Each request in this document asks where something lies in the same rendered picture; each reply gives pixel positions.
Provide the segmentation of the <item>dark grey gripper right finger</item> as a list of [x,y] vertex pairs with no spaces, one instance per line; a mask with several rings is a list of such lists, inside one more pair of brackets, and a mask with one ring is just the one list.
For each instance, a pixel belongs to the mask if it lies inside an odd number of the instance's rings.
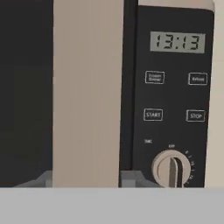
[[121,187],[156,187],[140,171],[121,171]]

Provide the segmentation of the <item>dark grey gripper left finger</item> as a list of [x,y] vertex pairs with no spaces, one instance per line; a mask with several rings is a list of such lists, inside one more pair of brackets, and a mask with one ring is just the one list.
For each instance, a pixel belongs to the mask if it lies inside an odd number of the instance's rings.
[[28,187],[52,187],[53,186],[53,172],[45,171],[38,178],[32,179],[23,184],[17,185],[20,188],[28,188]]

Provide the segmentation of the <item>beige microwave dial knob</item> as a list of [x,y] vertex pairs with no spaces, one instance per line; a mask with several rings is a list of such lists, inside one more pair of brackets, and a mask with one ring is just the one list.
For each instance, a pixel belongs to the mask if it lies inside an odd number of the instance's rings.
[[188,158],[177,150],[163,150],[153,159],[152,174],[162,187],[183,188],[191,174]]

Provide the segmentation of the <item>black and beige microwave oven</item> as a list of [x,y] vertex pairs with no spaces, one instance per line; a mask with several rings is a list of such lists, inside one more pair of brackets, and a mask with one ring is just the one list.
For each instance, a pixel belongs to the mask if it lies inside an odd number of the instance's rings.
[[184,187],[205,184],[213,42],[214,0],[137,0],[118,187],[121,171],[140,171],[162,187],[151,166],[166,150],[190,162]]

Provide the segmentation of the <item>black microwave door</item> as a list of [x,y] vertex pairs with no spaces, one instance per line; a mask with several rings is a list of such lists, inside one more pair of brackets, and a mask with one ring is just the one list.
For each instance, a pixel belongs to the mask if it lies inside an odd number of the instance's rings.
[[[0,188],[53,171],[55,0],[0,0]],[[120,149],[128,131],[137,0],[123,0]]]

